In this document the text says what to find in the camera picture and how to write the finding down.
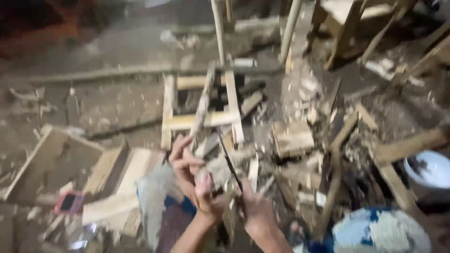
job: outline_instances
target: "wooden rung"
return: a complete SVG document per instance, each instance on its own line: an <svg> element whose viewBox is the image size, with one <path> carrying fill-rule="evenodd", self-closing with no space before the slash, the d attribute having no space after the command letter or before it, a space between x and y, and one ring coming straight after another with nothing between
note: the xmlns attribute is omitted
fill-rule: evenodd
<svg viewBox="0 0 450 253"><path fill-rule="evenodd" d="M178 77L176 87L178 90L202 89L205 86L206 76ZM225 86L225 75L220 77L220 85Z"/></svg>
<svg viewBox="0 0 450 253"><path fill-rule="evenodd" d="M240 120L240 115L230 112L212 112L206 115L205 127L227 125ZM194 114L174 116L162 122L163 130L188 130L195 119Z"/></svg>

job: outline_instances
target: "wooden chair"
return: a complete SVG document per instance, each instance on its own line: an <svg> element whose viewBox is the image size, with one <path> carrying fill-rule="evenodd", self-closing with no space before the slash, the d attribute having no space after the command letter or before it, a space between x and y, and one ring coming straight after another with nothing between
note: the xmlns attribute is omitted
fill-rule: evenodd
<svg viewBox="0 0 450 253"><path fill-rule="evenodd" d="M313 28L308 34L306 50L311 50L321 24L325 23L327 31L335 39L331 56L324 65L326 70L331 69L335 58L349 48L356 31L381 29L393 15L394 4L395 0L316 0L311 21Z"/></svg>

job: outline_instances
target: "dirt floor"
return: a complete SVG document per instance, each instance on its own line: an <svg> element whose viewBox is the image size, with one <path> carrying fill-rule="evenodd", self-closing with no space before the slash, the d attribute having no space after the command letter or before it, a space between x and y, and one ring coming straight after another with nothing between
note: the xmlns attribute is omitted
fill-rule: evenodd
<svg viewBox="0 0 450 253"><path fill-rule="evenodd" d="M195 10L186 11L193 6ZM246 142L255 145L257 150L267 154L268 157L272 157L275 153L274 140L271 136L272 124L276 121L291 122L304 117L307 106L310 106L306 101L328 96L338 78L342 78L337 102L340 105L344 104L345 97L359 90L386 85L385 80L369 70L361 69L354 61L347 62L335 71L327 72L322 68L323 52L314 50L310 55L303 57L305 37L310 29L311 10L312 5L307 4L298 20L292 43L293 68L290 75L278 72L245 76L245 82L263 80L265 83L265 99L251 115L243 120L243 130ZM237 15L248 18L249 13L261 12L248 10L248 8L246 11L248 12L244 11L242 14L237 12ZM3 79L18 91L28 92L30 89L27 80L35 77L64 75L87 70L120 69L139 64L162 68L206 69L211 60L218 58L217 41L213 37L194 37L185 39L181 43L162 39L162 32L172 28L173 24L212 24L210 7L197 0L189 2L174 0L151 9L129 7L118 12L118 16L119 19L115 18L113 22L110 22L108 28L95 36L87 45L61 42L45 52L2 62L0 68L4 73ZM253 53L250 49L256 42L249 37L253 38L255 35L227 37L228 52L231 55L255 57L259 67L262 68L269 69L277 66L278 47L271 46ZM403 48L413 43L414 41L409 41L396 45L391 50L377 53L374 58L398 59L396 55L405 54L408 59L404 61L411 64L419 58L419 55L405 53ZM447 71L439 70L437 74L425 77L427 84L425 87L409 87L400 97L394 99L375 93L364 97L362 102L382 126L384 140L401 140L422 129L433 128L448 120L449 103L445 100L446 92L444 92L447 89L445 84L448 83L448 78ZM310 84L309 90L305 90L305 83ZM91 82L58 82L45 85L44 101L54 105L57 110L43 113L42 117L38 113L28 113L7 115L0 119L1 191L6 191L7 186L38 143L36 132L39 132L45 123L80 127L87 136L105 147L115 146L119 135L123 134L131 147L158 149L161 143L163 93L163 77L160 75L133 75ZM195 95L191 96L187 100L195 101ZM192 104L186 102L185 105L185 109L186 107L196 108L195 102ZM337 116L334 124L342 123L343 116L344 113ZM130 129L117 132L124 127ZM262 165L259 185L268 179L269 172L276 169L276 166L273 163ZM65 185L63 181L67 179L71 181L77 178L76 181L79 181L81 185L86 181L85 174L79 176L71 166L64 167L71 173L60 171L48 177L50 181L61 180L51 188L52 191ZM285 207L283 197L275 184L269 196L275 201L279 224L284 226L293 217L294 210ZM26 221L29 209L20 207L16 210L18 213L16 240L23 245L17 252L35 252L33 248L37 243L37 235L54 219L54 215L49 217L52 215L50 214L39 221ZM302 206L300 213L308 226L315 225L318 216L315 206ZM52 243L62 247L64 242L55 237L52 237ZM254 245L249 246L248 238L244 236L237 238L236 248L239 251L248 247L256 250ZM131 245L133 250L138 250L135 244L131 243ZM129 251L126 246L107 248L107 252Z"/></svg>

